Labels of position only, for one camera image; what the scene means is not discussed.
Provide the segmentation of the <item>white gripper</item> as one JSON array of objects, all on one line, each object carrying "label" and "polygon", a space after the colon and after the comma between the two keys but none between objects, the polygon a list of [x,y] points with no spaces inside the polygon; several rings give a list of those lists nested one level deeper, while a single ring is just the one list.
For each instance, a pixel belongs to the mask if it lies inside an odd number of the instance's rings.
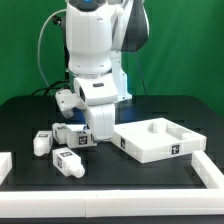
[{"label": "white gripper", "polygon": [[114,133],[115,104],[113,102],[78,100],[75,106],[82,109],[86,124],[96,141],[110,139]]}]

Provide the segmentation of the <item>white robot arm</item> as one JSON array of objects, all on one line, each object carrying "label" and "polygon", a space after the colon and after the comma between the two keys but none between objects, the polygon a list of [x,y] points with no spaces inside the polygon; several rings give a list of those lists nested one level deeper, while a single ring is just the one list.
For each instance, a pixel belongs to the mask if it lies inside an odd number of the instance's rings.
[{"label": "white robot arm", "polygon": [[95,140],[113,136],[118,91],[112,53],[136,52],[149,37],[142,0],[67,0],[66,47],[75,105]]}]

